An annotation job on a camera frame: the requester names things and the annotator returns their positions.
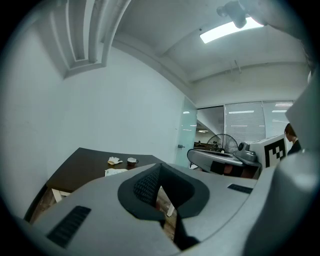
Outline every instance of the floor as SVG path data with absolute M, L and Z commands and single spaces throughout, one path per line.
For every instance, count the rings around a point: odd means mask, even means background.
M 30 223 L 33 224 L 35 220 L 47 209 L 49 209 L 51 206 L 53 206 L 56 203 L 56 200 L 54 198 L 54 194 L 52 193 L 51 189 L 47 189 L 41 198 L 39 204 L 37 205 Z M 164 213 L 165 215 L 165 224 L 163 227 L 163 231 L 166 233 L 166 235 L 173 241 L 175 236 L 175 230 L 176 230 L 176 221 L 177 221 L 177 211 L 174 209 L 172 215 L 168 217 L 166 215 L 169 207 L 170 207 L 170 200 L 167 197 L 164 189 L 161 187 L 158 192 L 158 196 L 156 199 L 156 208 Z

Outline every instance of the white glove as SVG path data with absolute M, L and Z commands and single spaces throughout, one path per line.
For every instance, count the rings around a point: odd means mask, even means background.
M 111 156 L 111 157 L 109 158 L 108 164 L 110 164 L 110 165 L 116 165 L 116 164 L 119 164 L 119 163 L 122 163 L 121 160 L 119 161 L 119 158 L 113 157 L 113 156 Z

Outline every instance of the table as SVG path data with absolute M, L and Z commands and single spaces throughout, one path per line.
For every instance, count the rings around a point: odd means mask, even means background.
M 122 163 L 111 165 L 108 163 L 109 157 L 117 157 Z M 127 165 L 128 158 L 139 160 L 134 167 Z M 84 184 L 104 177 L 105 170 L 127 169 L 131 170 L 137 167 L 150 164 L 164 163 L 153 155 L 145 154 L 122 154 L 103 152 L 79 147 L 50 177 L 46 186 L 52 189 L 54 198 L 57 202 L 62 196 L 68 196 Z

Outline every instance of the desk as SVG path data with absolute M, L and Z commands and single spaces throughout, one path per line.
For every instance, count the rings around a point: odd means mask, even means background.
M 117 157 L 122 163 L 115 165 L 108 164 L 109 157 Z M 139 160 L 134 167 L 127 165 L 128 158 Z M 103 152 L 79 147 L 50 177 L 46 186 L 52 189 L 54 198 L 57 202 L 62 196 L 68 196 L 84 184 L 104 177 L 105 170 L 127 169 L 146 166 L 150 164 L 164 163 L 153 155 L 145 154 L 121 154 Z

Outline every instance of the glass door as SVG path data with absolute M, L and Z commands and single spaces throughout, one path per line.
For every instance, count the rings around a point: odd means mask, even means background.
M 179 130 L 179 139 L 175 164 L 188 167 L 190 162 L 187 158 L 188 150 L 194 148 L 197 128 L 197 109 L 190 100 L 184 98 L 183 110 Z

